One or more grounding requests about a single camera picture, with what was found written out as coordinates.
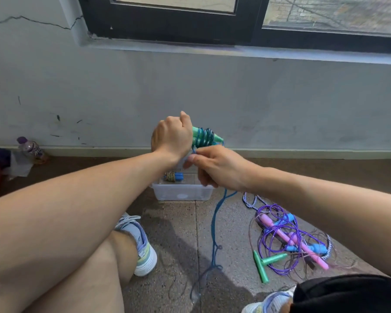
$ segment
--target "tiled floor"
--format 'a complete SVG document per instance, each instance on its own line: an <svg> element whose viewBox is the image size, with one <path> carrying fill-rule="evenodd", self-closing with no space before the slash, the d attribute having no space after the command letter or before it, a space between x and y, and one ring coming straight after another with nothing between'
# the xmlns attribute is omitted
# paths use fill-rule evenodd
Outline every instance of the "tiled floor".
<svg viewBox="0 0 391 313"><path fill-rule="evenodd" d="M3 184L1 195L46 180L73 172L109 158L53 158L45 166L34 167L27 178L17 178ZM364 186L391 193L391 160L344 161L344 160L294 160L257 159L262 166ZM260 283L252 258L248 239L248 226L253 210L242 203L239 193L227 199L216 220L216 241L223 246L217 254L217 263L223 271L214 270L207 279L198 275L210 266L212 239L211 218L217 201L224 190L217 189L209 201L158 202L152 189L146 189L131 205L128 212L142 215L141 223L151 244L158 253L156 269L145 278L134 277L124 289L126 312L240 312L244 305L263 300L264 296L295 284L288 277L277 276L267 270L270 284ZM313 226L301 221L305 230ZM254 225L252 237L258 237L259 227ZM377 273L367 263L335 242L336 263L346 267L357 260L353 270L331 269L323 273L311 271L309 277L337 275L352 272Z"/></svg>

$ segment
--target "sneaker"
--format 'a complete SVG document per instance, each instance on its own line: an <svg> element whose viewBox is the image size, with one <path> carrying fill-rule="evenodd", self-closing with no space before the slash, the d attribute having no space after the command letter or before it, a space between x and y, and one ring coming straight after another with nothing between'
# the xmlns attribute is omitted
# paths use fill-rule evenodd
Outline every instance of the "sneaker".
<svg viewBox="0 0 391 313"><path fill-rule="evenodd" d="M127 231L135 238L138 249L138 263L136 265L135 275L143 277L155 268L158 257L154 248L149 244L142 226L136 221L140 218L140 216L130 216L125 213L117 223L115 230Z"/></svg>
<svg viewBox="0 0 391 313"><path fill-rule="evenodd" d="M251 303L242 313L279 313L281 307L293 298L296 286L287 291L277 291L268 295L263 302Z"/></svg>

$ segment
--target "window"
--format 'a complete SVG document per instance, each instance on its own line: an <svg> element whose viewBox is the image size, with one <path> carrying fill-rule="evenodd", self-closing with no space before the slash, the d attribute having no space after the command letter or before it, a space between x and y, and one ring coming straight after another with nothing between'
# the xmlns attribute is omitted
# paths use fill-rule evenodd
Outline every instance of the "window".
<svg viewBox="0 0 391 313"><path fill-rule="evenodd" d="M391 0L79 0L99 37L391 53Z"/></svg>

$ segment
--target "teal jump rope handle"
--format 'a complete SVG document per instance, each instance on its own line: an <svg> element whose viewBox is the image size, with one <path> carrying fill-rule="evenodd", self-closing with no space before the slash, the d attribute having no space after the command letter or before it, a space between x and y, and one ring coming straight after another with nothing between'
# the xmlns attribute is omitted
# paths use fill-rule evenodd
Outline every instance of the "teal jump rope handle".
<svg viewBox="0 0 391 313"><path fill-rule="evenodd" d="M259 276L261 277L261 282L262 283L268 283L269 279L268 276L265 273L265 266L277 262L281 259L284 259L287 257L288 254L282 253L282 254L277 254L268 258L261 258L259 254L256 252L256 250L253 251L253 259L255 260L256 268L258 269Z"/></svg>
<svg viewBox="0 0 391 313"><path fill-rule="evenodd" d="M193 145L196 144L197 136L198 136L198 127L193 126ZM218 144L223 144L223 138L214 134L213 142L216 142Z"/></svg>

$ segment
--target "black window frame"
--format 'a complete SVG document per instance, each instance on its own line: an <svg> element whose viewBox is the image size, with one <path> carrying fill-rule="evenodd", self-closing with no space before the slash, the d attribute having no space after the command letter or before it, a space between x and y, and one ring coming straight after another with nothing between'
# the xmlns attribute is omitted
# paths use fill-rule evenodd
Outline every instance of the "black window frame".
<svg viewBox="0 0 391 313"><path fill-rule="evenodd" d="M391 54L391 36L263 28L269 0L236 0L234 13L79 0L98 37L190 44Z"/></svg>

